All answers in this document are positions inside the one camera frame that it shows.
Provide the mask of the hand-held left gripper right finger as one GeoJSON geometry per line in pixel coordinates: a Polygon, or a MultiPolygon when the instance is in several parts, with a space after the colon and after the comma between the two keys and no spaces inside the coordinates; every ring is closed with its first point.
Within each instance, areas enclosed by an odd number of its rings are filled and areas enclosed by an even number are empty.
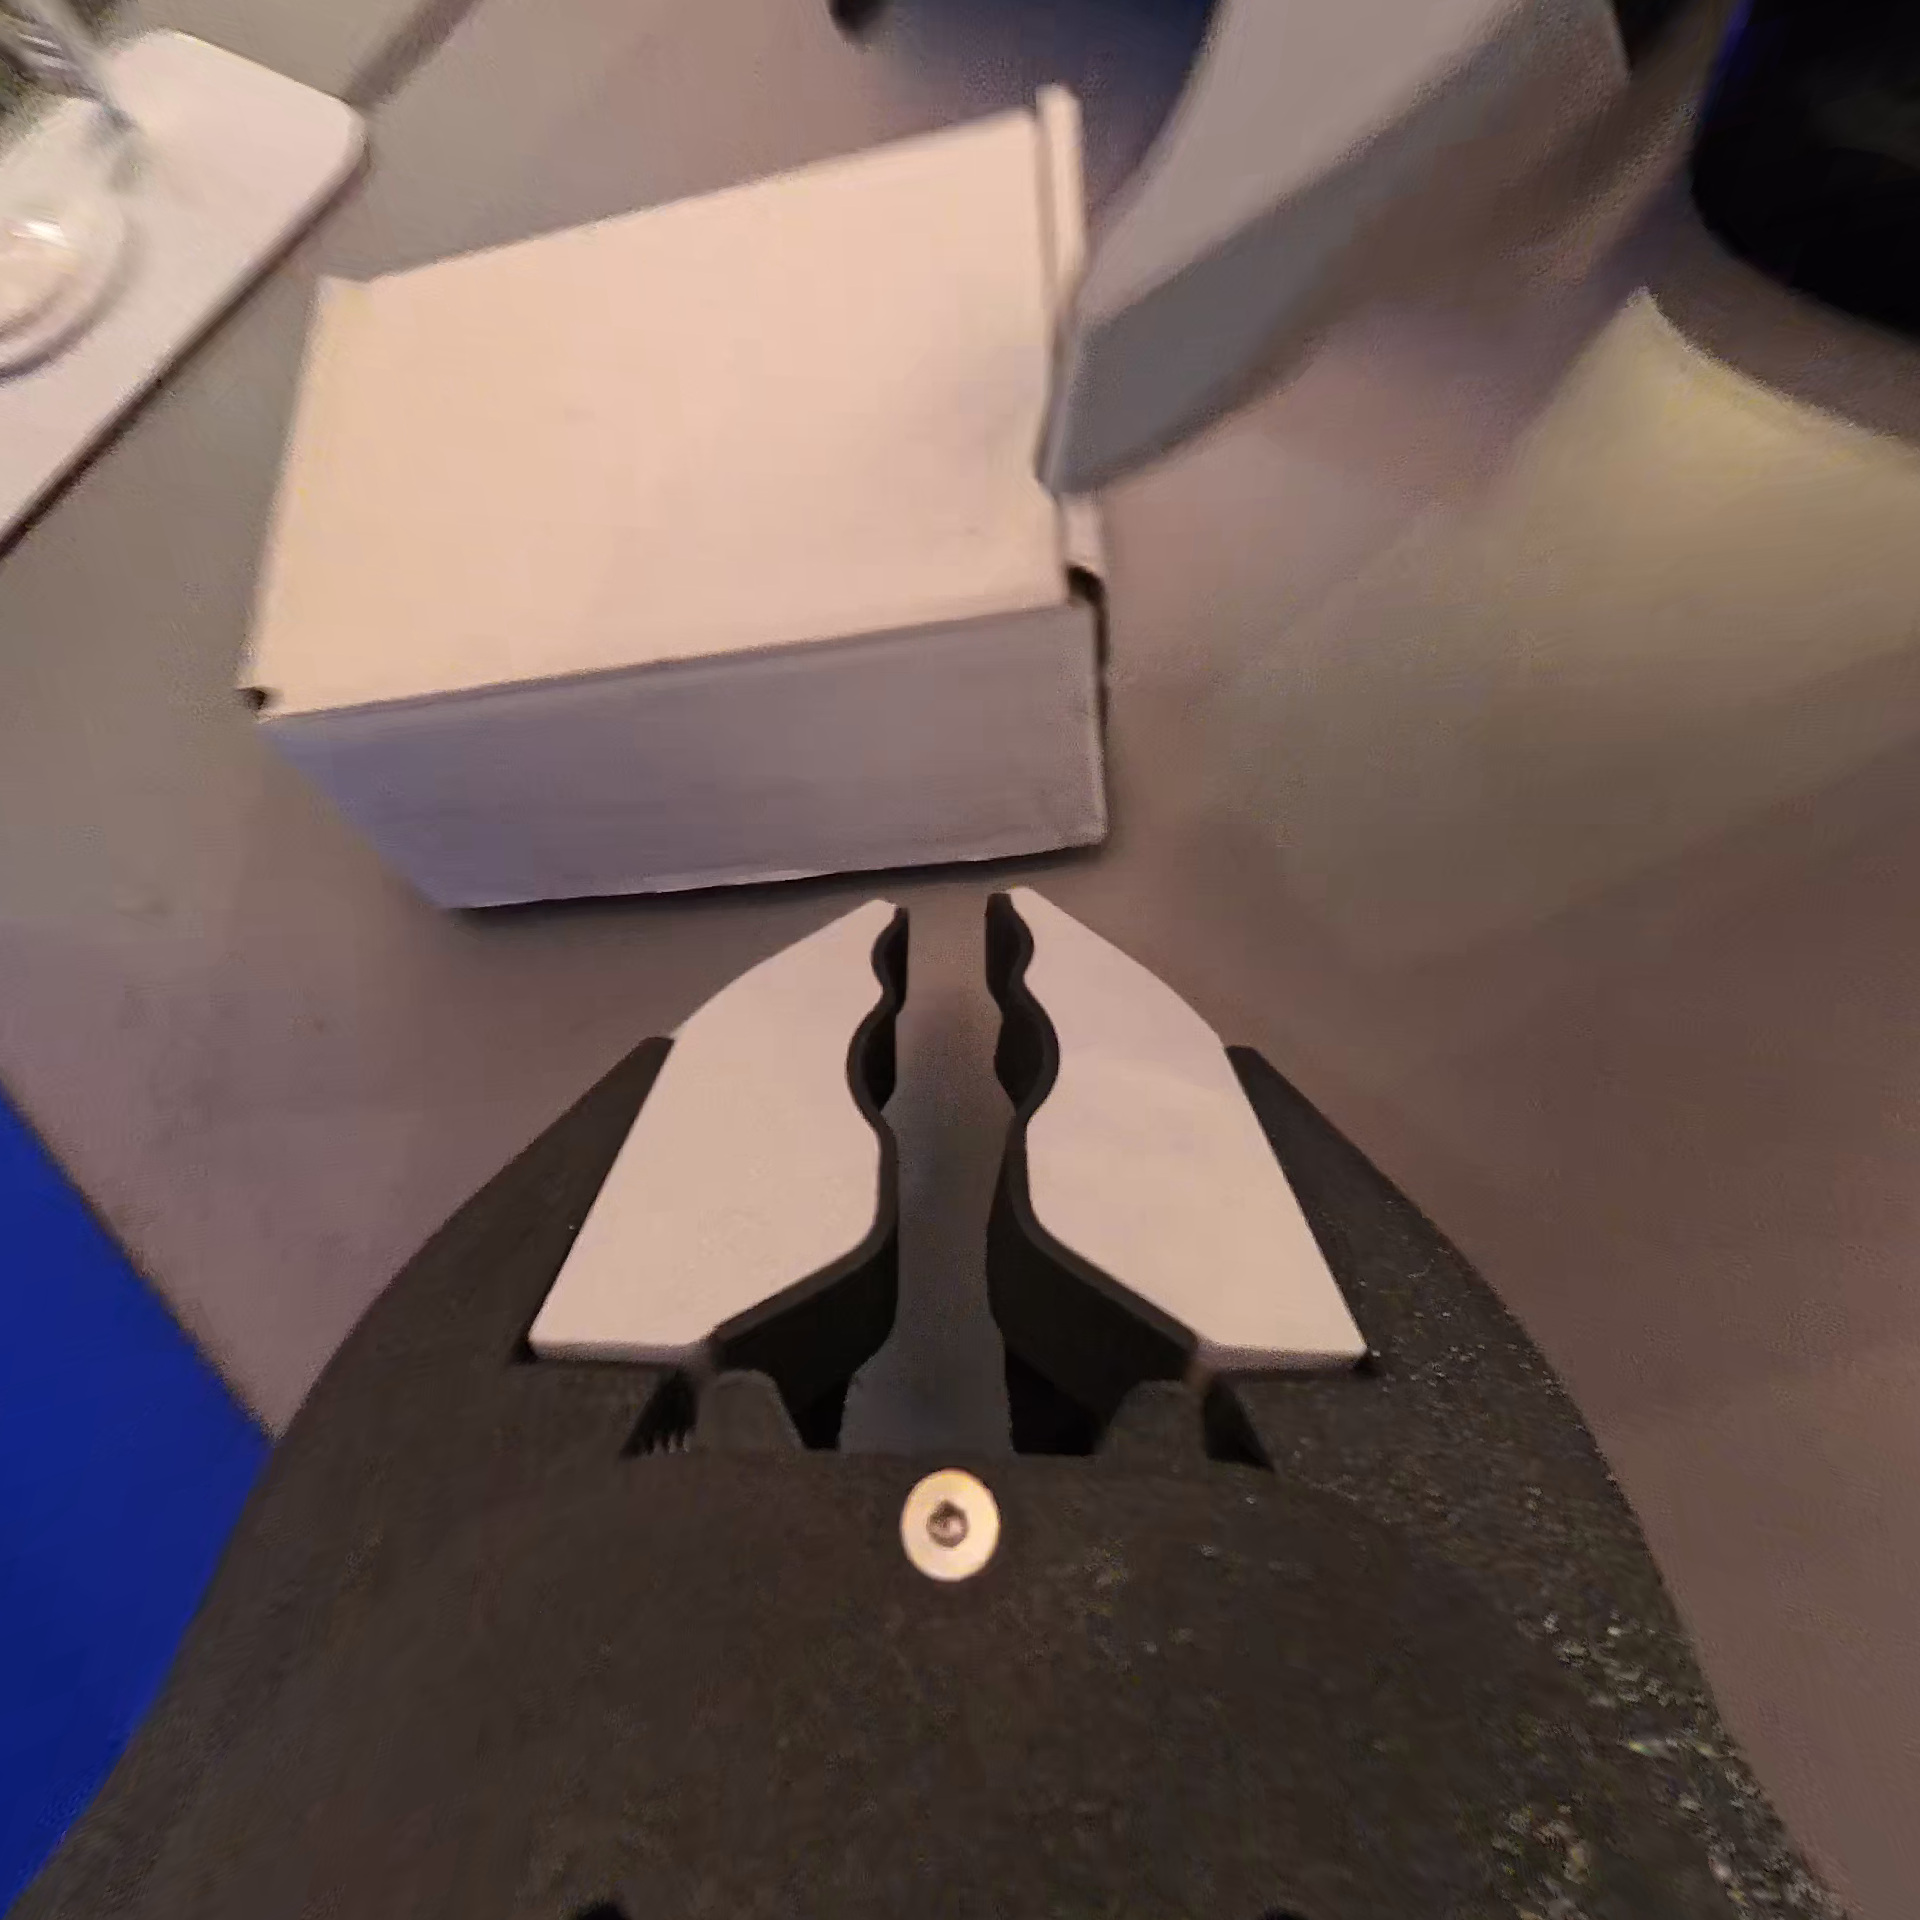
{"type": "Polygon", "coordinates": [[[1012,1115],[988,1291],[1019,1453],[1095,1453],[1140,1388],[1204,1405],[1238,1380],[1371,1357],[1262,1126],[1265,1060],[1028,886],[984,918],[1012,1115]]]}

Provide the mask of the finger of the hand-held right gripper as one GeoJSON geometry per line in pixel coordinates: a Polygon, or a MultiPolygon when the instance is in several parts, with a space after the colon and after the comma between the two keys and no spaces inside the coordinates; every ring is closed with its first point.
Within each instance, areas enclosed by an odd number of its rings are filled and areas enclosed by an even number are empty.
{"type": "Polygon", "coordinates": [[[1616,4],[1217,4],[1064,304],[1043,485],[1154,465],[1473,258],[1625,81],[1616,4]]]}

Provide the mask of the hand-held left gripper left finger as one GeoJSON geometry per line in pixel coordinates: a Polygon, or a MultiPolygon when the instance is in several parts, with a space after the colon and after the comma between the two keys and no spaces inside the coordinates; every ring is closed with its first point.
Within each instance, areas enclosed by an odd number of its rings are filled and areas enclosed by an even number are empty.
{"type": "Polygon", "coordinates": [[[663,1045],[657,1077],[526,1342],[699,1395],[759,1373],[838,1452],[894,1331],[897,1090],[907,914],[866,901],[759,961],[663,1045]]]}

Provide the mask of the white cardboard box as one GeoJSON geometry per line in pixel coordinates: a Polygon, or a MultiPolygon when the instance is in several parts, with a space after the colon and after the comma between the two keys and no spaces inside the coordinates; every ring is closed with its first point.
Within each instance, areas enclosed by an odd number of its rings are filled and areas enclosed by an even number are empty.
{"type": "Polygon", "coordinates": [[[243,683],[436,907],[1110,834],[1097,510],[1039,480],[1065,86],[326,278],[243,683]]]}

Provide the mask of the blue plastic bin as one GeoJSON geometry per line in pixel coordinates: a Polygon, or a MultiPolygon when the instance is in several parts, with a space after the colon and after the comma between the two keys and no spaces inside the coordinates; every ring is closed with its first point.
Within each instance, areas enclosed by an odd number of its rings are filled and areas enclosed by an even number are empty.
{"type": "Polygon", "coordinates": [[[2,1109],[2,1907],[154,1705],[273,1443],[2,1109]]]}

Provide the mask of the white rounded tray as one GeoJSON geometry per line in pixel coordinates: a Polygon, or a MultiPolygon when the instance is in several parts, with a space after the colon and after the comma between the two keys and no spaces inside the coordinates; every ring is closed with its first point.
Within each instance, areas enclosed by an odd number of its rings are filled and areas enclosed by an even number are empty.
{"type": "Polygon", "coordinates": [[[342,196],[368,145],[348,102],[204,38],[97,38],[138,129],[128,251],[95,323],[2,379],[8,545],[342,196]]]}

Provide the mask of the clear drinking glass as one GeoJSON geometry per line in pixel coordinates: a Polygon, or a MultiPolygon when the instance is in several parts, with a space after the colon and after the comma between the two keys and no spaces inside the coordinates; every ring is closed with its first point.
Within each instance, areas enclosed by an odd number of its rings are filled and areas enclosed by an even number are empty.
{"type": "Polygon", "coordinates": [[[138,121],[87,21],[2,4],[2,379],[98,315],[124,268],[138,121]]]}

